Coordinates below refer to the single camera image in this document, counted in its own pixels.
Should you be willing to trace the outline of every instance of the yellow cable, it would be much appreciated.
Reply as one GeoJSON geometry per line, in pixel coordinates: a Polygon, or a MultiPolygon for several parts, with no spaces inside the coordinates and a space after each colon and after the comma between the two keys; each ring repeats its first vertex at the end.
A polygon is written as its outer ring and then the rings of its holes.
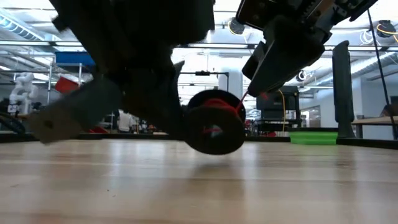
{"type": "Polygon", "coordinates": [[[388,32],[388,31],[382,30],[382,29],[380,29],[380,26],[381,26],[381,24],[377,25],[376,29],[377,29],[378,31],[382,32],[382,33],[385,33],[385,34],[392,34],[392,35],[398,34],[398,32],[388,32]]]}
{"type": "Polygon", "coordinates": [[[282,95],[282,103],[283,103],[283,107],[284,107],[284,124],[282,126],[282,132],[285,132],[285,122],[286,122],[285,96],[284,96],[284,93],[282,93],[281,90],[278,90],[278,91],[282,95]]]}

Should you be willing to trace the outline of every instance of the desk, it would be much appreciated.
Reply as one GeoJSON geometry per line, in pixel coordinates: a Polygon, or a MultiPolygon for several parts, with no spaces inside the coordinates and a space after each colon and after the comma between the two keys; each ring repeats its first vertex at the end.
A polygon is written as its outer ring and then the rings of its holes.
{"type": "MultiPolygon", "coordinates": [[[[398,116],[394,117],[394,121],[398,123],[398,116]]],[[[368,118],[368,119],[359,119],[352,122],[352,125],[356,126],[356,137],[363,138],[363,126],[392,126],[390,117],[381,117],[381,118],[368,118]]]]}

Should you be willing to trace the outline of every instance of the red object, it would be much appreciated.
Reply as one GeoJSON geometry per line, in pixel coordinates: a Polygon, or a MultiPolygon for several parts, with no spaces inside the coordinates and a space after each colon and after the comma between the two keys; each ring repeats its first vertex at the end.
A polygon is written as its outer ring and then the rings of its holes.
{"type": "Polygon", "coordinates": [[[271,132],[271,133],[268,133],[268,134],[264,134],[263,136],[265,136],[265,137],[276,137],[276,133],[275,132],[271,132]]]}
{"type": "Polygon", "coordinates": [[[62,94],[70,93],[71,91],[77,90],[78,88],[79,84],[63,77],[60,77],[57,84],[55,84],[55,89],[62,94]]]}
{"type": "MultiPolygon", "coordinates": [[[[237,117],[239,117],[239,112],[238,111],[241,109],[241,107],[243,105],[243,100],[248,95],[248,93],[249,93],[248,91],[245,92],[245,94],[242,97],[242,100],[239,102],[239,105],[236,108],[232,107],[227,102],[225,102],[225,101],[223,101],[221,99],[217,99],[217,98],[209,99],[203,105],[204,106],[217,106],[217,107],[219,107],[221,109],[230,111],[230,112],[234,113],[237,117]]],[[[268,96],[265,93],[261,93],[261,97],[263,97],[265,100],[268,100],[268,96]]],[[[245,121],[245,126],[246,127],[250,126],[250,121],[249,122],[245,121]]],[[[210,132],[215,132],[215,131],[220,131],[220,130],[217,129],[217,128],[204,129],[203,133],[210,133],[210,132]]]]}
{"type": "Polygon", "coordinates": [[[99,126],[95,126],[93,129],[89,130],[90,133],[98,133],[98,134],[106,134],[108,133],[107,130],[99,127],[99,126]]]}

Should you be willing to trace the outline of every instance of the person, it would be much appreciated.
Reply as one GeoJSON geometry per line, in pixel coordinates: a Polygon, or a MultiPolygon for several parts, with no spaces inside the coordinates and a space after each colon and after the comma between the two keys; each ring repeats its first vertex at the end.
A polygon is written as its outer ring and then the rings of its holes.
{"type": "Polygon", "coordinates": [[[122,110],[119,112],[119,119],[118,119],[119,133],[124,133],[124,134],[130,133],[130,129],[132,128],[133,124],[134,124],[133,118],[128,111],[122,110]]]}

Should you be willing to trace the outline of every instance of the white humanoid robot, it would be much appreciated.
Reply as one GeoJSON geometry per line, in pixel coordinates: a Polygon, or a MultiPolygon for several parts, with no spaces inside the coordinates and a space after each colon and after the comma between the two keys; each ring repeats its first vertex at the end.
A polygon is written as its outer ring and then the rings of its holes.
{"type": "Polygon", "coordinates": [[[37,98],[39,89],[37,86],[32,84],[34,80],[33,73],[22,73],[16,78],[16,85],[10,94],[10,105],[8,106],[9,113],[16,113],[19,109],[17,105],[18,101],[22,102],[21,114],[29,114],[32,100],[37,98]]]}

